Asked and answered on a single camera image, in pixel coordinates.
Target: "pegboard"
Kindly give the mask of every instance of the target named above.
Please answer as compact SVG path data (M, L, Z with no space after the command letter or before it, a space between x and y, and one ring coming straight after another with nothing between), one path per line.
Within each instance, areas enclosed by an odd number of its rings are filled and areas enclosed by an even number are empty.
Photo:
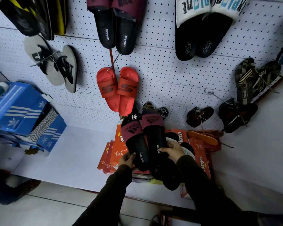
M52 86L23 48L25 38L0 11L0 71L10 81L35 84L54 98L54 106L71 126L114 132L119 120L100 95L96 73L111 65L109 50L98 40L93 14L86 0L68 0L69 24L66 36L55 36L49 45L62 50L71 45L78 55L77 92ZM211 106L214 115L205 129L222 129L217 116L222 101L204 93L214 91L226 100L235 98L234 70L246 57L253 57L260 68L274 60L283 46L283 0L251 0L238 22L227 32L214 54L182 62L175 54L175 0L148 0L136 48L128 56L119 56L117 65L133 67L139 73L137 101L166 106L166 128L192 129L186 114L195 106Z

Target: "stack of shoe boxes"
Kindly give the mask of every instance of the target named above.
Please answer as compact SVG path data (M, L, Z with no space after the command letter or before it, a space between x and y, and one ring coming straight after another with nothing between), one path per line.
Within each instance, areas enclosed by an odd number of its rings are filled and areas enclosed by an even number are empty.
M63 118L32 85L7 82L0 98L0 139L48 155L66 128Z

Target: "human hand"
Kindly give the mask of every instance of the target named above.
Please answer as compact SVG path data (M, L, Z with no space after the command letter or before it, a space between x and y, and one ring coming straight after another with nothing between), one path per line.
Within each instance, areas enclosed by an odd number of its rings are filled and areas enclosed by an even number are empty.
M132 169L133 168L133 159L135 158L135 156L136 156L135 152L131 156L130 156L130 153L127 152L126 154L124 154L119 159L119 166L125 164L125 165L129 166Z
M162 152L167 152L169 154L169 158L174 161L174 163L177 163L177 160L184 156L185 153L183 149L181 148L180 144L176 141L167 141L167 144L169 147L163 147L159 150Z

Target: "black sleeve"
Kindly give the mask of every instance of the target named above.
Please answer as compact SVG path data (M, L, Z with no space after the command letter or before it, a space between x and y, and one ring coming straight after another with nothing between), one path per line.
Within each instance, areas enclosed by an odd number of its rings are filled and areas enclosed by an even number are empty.
M73 226L93 225L97 222L100 222L101 225L118 225L126 188L131 182L131 168L121 165L114 174L108 177L106 185Z
M191 156L177 161L186 190L194 201L201 225L257 225L256 214L242 211L213 183Z

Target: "red slide sandal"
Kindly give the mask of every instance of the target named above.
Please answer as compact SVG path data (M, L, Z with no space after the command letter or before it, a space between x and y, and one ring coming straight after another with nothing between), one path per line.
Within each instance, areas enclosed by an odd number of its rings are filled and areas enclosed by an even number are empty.
M117 93L120 94L119 114L121 116L127 116L131 113L138 87L138 73L131 67L121 68L117 90Z
M118 112L120 95L117 90L117 76L113 69L109 69L109 67L104 67L97 72L97 85L109 108L114 112Z

